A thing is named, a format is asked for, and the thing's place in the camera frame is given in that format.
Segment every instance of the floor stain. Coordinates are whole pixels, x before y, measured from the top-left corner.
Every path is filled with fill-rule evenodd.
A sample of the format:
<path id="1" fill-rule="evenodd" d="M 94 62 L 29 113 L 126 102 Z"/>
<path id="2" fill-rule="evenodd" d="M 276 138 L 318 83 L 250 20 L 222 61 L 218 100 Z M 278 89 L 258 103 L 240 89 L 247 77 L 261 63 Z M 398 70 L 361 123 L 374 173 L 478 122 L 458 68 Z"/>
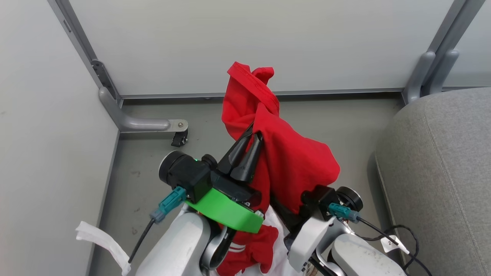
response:
<path id="1" fill-rule="evenodd" d="M 139 171 L 139 170 L 136 170 L 136 171 L 132 171 L 132 172 L 131 172 L 131 174 L 132 174 L 132 175 L 137 174 L 137 176 L 136 176 L 136 177 L 140 177 L 140 174 L 141 174 L 141 173 L 140 173 L 140 171 Z"/>

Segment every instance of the green bracket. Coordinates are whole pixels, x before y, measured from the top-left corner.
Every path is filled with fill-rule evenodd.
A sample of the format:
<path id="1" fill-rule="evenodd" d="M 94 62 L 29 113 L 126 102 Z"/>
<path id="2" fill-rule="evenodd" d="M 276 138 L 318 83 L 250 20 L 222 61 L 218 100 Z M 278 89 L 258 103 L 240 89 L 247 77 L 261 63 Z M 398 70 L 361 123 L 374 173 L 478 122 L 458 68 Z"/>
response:
<path id="1" fill-rule="evenodd" d="M 257 233 L 264 221 L 259 215 L 213 188 L 197 204 L 187 200 L 186 203 L 205 217 L 237 231 Z"/>

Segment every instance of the red cloth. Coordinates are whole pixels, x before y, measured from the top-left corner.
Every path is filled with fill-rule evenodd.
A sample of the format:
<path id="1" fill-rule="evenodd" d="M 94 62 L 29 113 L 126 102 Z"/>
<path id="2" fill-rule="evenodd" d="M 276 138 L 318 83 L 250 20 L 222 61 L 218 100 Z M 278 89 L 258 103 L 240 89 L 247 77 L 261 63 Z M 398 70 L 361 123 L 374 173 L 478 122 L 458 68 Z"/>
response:
<path id="1" fill-rule="evenodd" d="M 264 139 L 251 183 L 262 194 L 257 209 L 266 212 L 271 191 L 281 204 L 298 213 L 302 192 L 333 183 L 339 175 L 338 163 L 327 145 L 302 137 L 279 117 L 278 99 L 267 87 L 274 75 L 271 67 L 257 68 L 251 73 L 249 66 L 235 62 L 228 74 L 221 117 L 228 133 L 237 140 L 254 121 L 253 131 L 260 131 Z M 234 243 L 246 245 L 245 250 L 230 251 L 218 273 L 233 276 L 256 263 L 266 273 L 271 267 L 277 236 L 276 228 L 265 225 L 257 234 L 238 232 Z"/>

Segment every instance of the gray floor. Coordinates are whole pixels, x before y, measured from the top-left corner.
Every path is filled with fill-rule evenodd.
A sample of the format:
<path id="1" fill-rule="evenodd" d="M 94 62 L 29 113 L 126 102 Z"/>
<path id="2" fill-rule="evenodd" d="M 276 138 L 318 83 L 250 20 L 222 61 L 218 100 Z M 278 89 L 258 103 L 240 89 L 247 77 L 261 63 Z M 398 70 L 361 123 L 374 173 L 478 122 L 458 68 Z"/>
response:
<path id="1" fill-rule="evenodd" d="M 128 105 L 123 109 L 139 117 L 186 119 L 190 124 L 189 142 L 181 150 L 197 158 L 209 153 L 219 159 L 233 143 L 220 119 L 221 102 L 216 100 Z M 395 99 L 281 101 L 283 119 L 303 136 L 324 142 L 331 148 L 341 166 L 341 174 L 333 187 L 355 189 L 364 201 L 361 212 L 364 218 L 382 228 L 389 223 L 372 154 L 380 132 L 399 109 L 399 101 Z M 157 168 L 162 158 L 175 149 L 170 146 L 171 139 L 170 135 L 131 135 L 122 136 L 119 141 L 100 228 L 128 254 L 147 225 L 148 214 L 170 191 L 159 180 Z M 162 224 L 152 227 L 136 254 L 129 276 L 135 274 L 177 211 Z M 360 235 L 377 235 L 360 224 L 352 227 Z M 107 251 L 96 248 L 90 275 L 117 276 L 121 275 L 121 270 Z"/>

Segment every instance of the gray upholstered seat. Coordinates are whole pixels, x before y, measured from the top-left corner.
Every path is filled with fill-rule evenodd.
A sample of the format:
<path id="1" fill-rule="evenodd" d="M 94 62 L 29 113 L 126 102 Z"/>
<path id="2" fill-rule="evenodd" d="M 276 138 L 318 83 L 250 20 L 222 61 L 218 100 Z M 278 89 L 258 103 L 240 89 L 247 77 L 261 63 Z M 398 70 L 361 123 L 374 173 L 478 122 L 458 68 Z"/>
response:
<path id="1" fill-rule="evenodd" d="M 415 231 L 433 275 L 491 275 L 491 88 L 404 107 L 376 157 L 392 222 Z M 399 233 L 414 252 L 410 234 Z M 425 275 L 417 264 L 409 272 Z"/>

